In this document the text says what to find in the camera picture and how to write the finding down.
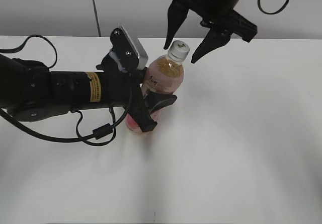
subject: yellow warning label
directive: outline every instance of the yellow warning label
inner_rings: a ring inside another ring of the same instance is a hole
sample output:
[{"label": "yellow warning label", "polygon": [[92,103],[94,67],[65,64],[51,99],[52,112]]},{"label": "yellow warning label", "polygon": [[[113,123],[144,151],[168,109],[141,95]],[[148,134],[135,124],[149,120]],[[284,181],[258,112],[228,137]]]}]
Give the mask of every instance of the yellow warning label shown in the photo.
[{"label": "yellow warning label", "polygon": [[85,72],[90,79],[91,102],[100,102],[102,97],[102,87],[99,76],[95,72]]}]

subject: white table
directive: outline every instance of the white table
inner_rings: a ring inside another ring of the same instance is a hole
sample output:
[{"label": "white table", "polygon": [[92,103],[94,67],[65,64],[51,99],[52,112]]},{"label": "white table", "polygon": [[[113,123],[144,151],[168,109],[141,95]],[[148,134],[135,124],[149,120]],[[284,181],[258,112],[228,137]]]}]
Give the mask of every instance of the white table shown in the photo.
[{"label": "white table", "polygon": [[[24,38],[0,37],[0,48]],[[49,38],[55,70],[94,71],[111,48],[109,38]],[[163,39],[141,42],[150,61],[165,53]],[[40,39],[10,57],[53,61]],[[0,119],[0,223],[322,223],[321,87],[322,41],[232,40],[185,64],[152,134],[123,123],[106,147],[59,144]],[[108,110],[84,113],[83,134],[111,121]],[[74,137],[77,120],[27,125]]]}]

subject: bottle cap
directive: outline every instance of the bottle cap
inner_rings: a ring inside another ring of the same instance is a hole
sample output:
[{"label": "bottle cap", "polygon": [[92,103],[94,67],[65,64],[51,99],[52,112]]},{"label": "bottle cap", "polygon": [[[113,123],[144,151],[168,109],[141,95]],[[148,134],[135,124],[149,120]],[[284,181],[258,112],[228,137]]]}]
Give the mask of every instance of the bottle cap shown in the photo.
[{"label": "bottle cap", "polygon": [[176,40],[168,50],[168,56],[176,62],[183,62],[187,58],[189,51],[190,48],[185,42]]}]

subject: pink liquid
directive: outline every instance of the pink liquid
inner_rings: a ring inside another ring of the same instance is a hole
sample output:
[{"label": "pink liquid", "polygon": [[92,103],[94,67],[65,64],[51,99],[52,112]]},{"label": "pink liquid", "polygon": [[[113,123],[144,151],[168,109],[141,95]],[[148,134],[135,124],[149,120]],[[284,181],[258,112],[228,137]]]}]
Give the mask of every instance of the pink liquid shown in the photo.
[{"label": "pink liquid", "polygon": [[[167,55],[156,59],[148,68],[142,85],[143,98],[152,91],[159,94],[173,94],[181,85],[184,71],[181,64],[172,61]],[[161,110],[151,114],[151,118],[157,121]],[[142,131],[135,120],[127,115],[127,127],[134,133]]]}]

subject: gray wall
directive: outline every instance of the gray wall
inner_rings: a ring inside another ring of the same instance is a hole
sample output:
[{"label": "gray wall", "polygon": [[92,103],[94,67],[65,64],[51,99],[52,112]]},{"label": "gray wall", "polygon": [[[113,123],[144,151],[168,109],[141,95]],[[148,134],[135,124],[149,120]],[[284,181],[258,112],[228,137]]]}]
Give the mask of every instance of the gray wall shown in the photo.
[{"label": "gray wall", "polygon": [[[257,0],[241,0],[236,10],[259,26],[258,38],[322,39],[322,0],[291,0],[280,15],[266,16]],[[262,0],[268,11],[285,0]],[[119,24],[138,37],[165,37],[170,0],[96,0],[103,36]],[[97,36],[91,0],[0,0],[0,35]],[[193,12],[180,38],[200,38],[206,29]]]}]

